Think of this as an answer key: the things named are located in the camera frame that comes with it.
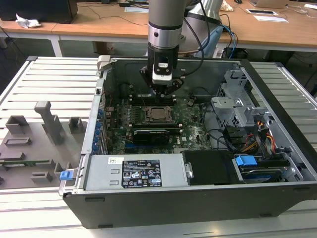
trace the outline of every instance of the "barcode sticker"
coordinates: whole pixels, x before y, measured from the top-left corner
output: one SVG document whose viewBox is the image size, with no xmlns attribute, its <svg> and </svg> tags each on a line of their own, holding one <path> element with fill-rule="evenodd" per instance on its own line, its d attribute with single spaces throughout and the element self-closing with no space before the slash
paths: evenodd
<svg viewBox="0 0 317 238">
<path fill-rule="evenodd" d="M 122 161 L 124 157 L 109 157 L 108 164 L 109 165 L 122 165 Z"/>
</svg>

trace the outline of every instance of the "green circuit board piece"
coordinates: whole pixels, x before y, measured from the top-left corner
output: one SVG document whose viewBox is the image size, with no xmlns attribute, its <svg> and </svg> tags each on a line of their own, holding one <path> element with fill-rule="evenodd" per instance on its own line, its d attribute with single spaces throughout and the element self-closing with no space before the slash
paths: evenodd
<svg viewBox="0 0 317 238">
<path fill-rule="evenodd" d="M 200 104 L 188 106 L 190 101 L 188 97 L 179 97 L 174 106 L 132 106 L 128 100 L 115 101 L 114 107 L 108 121 L 108 137 L 112 138 L 109 143 L 109 154 L 159 154 L 159 153 L 180 153 L 182 150 L 202 150 L 211 149 L 210 141 L 204 132 L 201 123 L 203 111 Z M 151 123 L 152 118 L 147 118 L 147 113 L 151 112 L 155 118 L 155 129 L 157 124 L 170 121 L 172 126 L 178 129 L 178 125 L 182 124 L 179 134 L 169 136 L 167 145 L 162 146 L 136 146 L 133 143 L 133 126 Z"/>
</svg>

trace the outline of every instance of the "blue latch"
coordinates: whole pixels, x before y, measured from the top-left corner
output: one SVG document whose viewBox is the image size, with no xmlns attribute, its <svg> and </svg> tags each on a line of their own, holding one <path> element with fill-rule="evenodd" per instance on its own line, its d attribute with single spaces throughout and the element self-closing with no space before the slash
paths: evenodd
<svg viewBox="0 0 317 238">
<path fill-rule="evenodd" d="M 236 162 L 238 166 L 258 165 L 257 160 L 253 155 L 239 155 L 238 157 L 236 157 Z"/>
<path fill-rule="evenodd" d="M 73 180 L 73 174 L 74 174 L 73 170 L 63 171 L 60 173 L 59 179 L 60 180 Z"/>
</svg>

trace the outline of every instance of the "white desk leg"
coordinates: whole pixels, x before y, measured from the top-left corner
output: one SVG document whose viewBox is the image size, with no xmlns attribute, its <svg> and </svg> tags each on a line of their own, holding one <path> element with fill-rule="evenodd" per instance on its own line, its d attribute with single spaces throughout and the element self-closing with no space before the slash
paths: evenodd
<svg viewBox="0 0 317 238">
<path fill-rule="evenodd" d="M 49 35 L 48 39 L 51 41 L 53 50 L 56 57 L 63 57 L 61 53 L 60 45 L 59 45 L 59 36 L 58 35 Z"/>
</svg>

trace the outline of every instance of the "wooden desk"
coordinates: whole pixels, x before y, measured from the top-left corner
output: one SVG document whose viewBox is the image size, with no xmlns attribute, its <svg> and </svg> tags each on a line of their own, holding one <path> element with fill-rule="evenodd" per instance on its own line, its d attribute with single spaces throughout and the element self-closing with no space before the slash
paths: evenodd
<svg viewBox="0 0 317 238">
<path fill-rule="evenodd" d="M 317 52 L 316 18 L 309 18 L 291 10 L 279 13 L 284 9 L 271 9 L 278 12 L 281 17 L 287 17 L 289 23 L 258 21 L 253 14 L 247 14 L 243 10 L 255 8 L 247 0 L 244 0 L 243 4 L 236 4 L 234 0 L 227 0 L 227 2 L 235 7 L 234 12 L 221 11 L 220 14 L 229 15 L 231 28 L 239 38 L 237 47 Z M 304 6 L 304 3 L 290 2 L 290 5 Z M 309 15 L 317 17 L 317 10 L 309 9 Z M 228 24 L 226 16 L 222 16 L 221 19 L 224 24 Z M 101 6 L 79 2 L 78 14 L 72 24 L 44 22 L 43 27 L 24 29 L 15 22 L 2 22 L 1 26 L 11 37 L 49 39 L 55 55 L 61 57 L 59 40 L 147 43 L 147 23 L 147 13 L 125 12 L 124 8 L 118 5 Z M 228 33 L 223 33 L 218 49 L 224 49 L 229 41 Z"/>
<path fill-rule="evenodd" d="M 53 34 L 148 38 L 149 18 L 147 13 L 124 12 L 125 8 L 119 7 L 119 5 L 93 6 L 89 3 L 78 3 L 77 5 L 78 13 L 72 24 L 56 24 L 52 30 Z"/>
<path fill-rule="evenodd" d="M 249 1 L 244 0 L 242 4 L 236 4 L 234 0 L 227 2 L 235 7 L 233 12 L 226 13 L 230 17 L 231 29 L 238 35 L 240 48 L 264 49 L 264 50 L 290 50 L 290 51 L 317 51 L 317 10 L 308 9 L 309 18 L 304 14 L 299 14 L 292 10 L 265 8 L 275 11 L 278 16 L 286 18 L 288 23 L 258 21 L 254 14 L 247 14 L 244 10 L 259 9 L 254 7 Z M 303 7 L 303 2 L 290 2 L 289 5 Z M 228 25 L 226 16 L 221 17 L 223 24 Z M 219 41 L 219 45 L 228 43 L 230 37 L 224 33 Z"/>
</svg>

